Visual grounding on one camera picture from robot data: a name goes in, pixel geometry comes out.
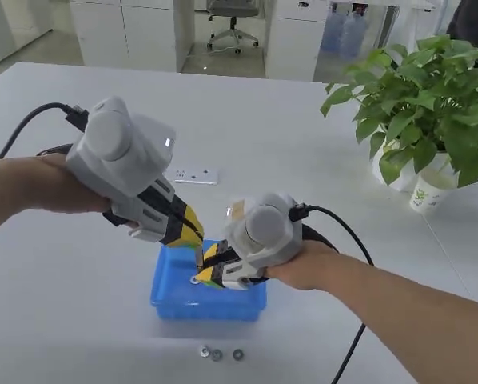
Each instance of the metal nut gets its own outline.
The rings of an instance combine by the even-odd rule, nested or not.
[[[210,358],[213,360],[213,362],[219,362],[223,359],[223,352],[221,352],[220,350],[213,350],[210,353]]]
[[[203,358],[207,358],[210,356],[210,349],[208,346],[200,347],[200,356],[202,356]]]
[[[236,349],[232,352],[232,357],[236,362],[239,362],[245,358],[245,353],[242,350]]]

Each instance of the wall socket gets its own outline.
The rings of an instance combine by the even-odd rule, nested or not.
[[[210,168],[170,167],[165,177],[171,182],[188,182],[191,184],[206,184],[215,186],[218,182],[217,170]]]

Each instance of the white flower pot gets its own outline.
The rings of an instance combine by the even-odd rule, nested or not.
[[[420,214],[430,214],[456,188],[453,176],[426,168],[420,172],[409,206]]]
[[[380,159],[384,154],[384,148],[386,147],[386,142],[383,143],[381,148],[377,151],[376,155],[372,159],[372,174],[383,184],[386,185],[383,179],[383,175],[381,174],[380,170]],[[391,146],[392,149],[396,150],[399,145],[395,143]],[[429,168],[438,170],[440,169],[444,163],[447,161],[447,154],[439,153],[436,154],[434,160],[432,160],[431,164],[429,164]],[[402,171],[400,172],[399,178],[389,185],[390,188],[394,190],[398,190],[400,192],[413,192],[415,189],[416,181],[418,179],[418,175],[415,174],[415,167],[413,165],[413,160],[410,160],[408,164],[404,166]]]

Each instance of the blue plastic basket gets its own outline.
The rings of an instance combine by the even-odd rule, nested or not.
[[[205,240],[204,250],[215,241]],[[153,276],[150,302],[164,320],[234,320],[254,322],[266,306],[265,284],[248,290],[191,284],[197,273],[194,250],[163,246]]]

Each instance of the cord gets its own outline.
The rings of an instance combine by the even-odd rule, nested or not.
[[[313,210],[316,210],[323,214],[327,214],[333,220],[338,222],[347,231],[347,233],[351,235],[355,243],[360,247],[361,251],[363,252],[365,256],[365,259],[367,260],[367,263],[370,266],[374,266],[374,262],[372,261],[372,258],[367,248],[365,248],[364,243],[361,242],[360,238],[358,238],[357,234],[354,233],[351,227],[348,226],[348,224],[344,220],[342,220],[337,214],[333,213],[331,210],[327,210],[326,208],[323,208],[321,206],[307,206],[306,204],[298,204],[297,206],[295,206],[289,211],[289,218],[292,222],[298,222],[302,220],[303,218],[307,218],[310,212],[312,212]],[[365,324],[362,323],[360,326],[360,329],[357,332],[357,335],[355,336],[355,338],[353,339],[353,342],[351,343],[351,346],[349,347],[348,353],[345,355],[344,361],[339,367],[337,374],[335,374],[335,378],[332,380],[332,384],[337,384],[339,380],[341,379],[342,374],[344,373],[345,368],[348,366],[349,360],[351,360],[354,350],[357,348],[358,342],[360,341],[361,335],[364,333],[364,331],[365,331]]]
[[[236,50],[237,48],[241,48],[241,45],[237,46],[227,46],[226,48],[223,48],[221,50],[211,50],[210,52],[204,52],[201,54],[189,54],[187,57],[188,58],[194,58],[197,56],[212,56],[213,54],[219,54],[220,52],[225,52],[226,50]]]
[[[42,112],[45,112],[46,110],[53,110],[53,109],[59,109],[65,112],[66,113],[65,120],[69,122],[70,124],[72,124],[73,126],[75,126],[76,128],[78,128],[81,132],[84,132],[86,128],[86,124],[88,123],[87,110],[83,110],[79,106],[72,107],[72,106],[67,106],[66,104],[61,104],[60,102],[49,102],[29,112],[28,115],[17,125],[14,132],[12,133],[12,135],[6,142],[5,146],[1,150],[0,159],[5,158],[6,154],[8,154],[8,151],[10,151],[10,148],[17,140],[17,137],[20,135],[24,127],[27,126],[31,120],[33,120],[36,116],[38,116]]]

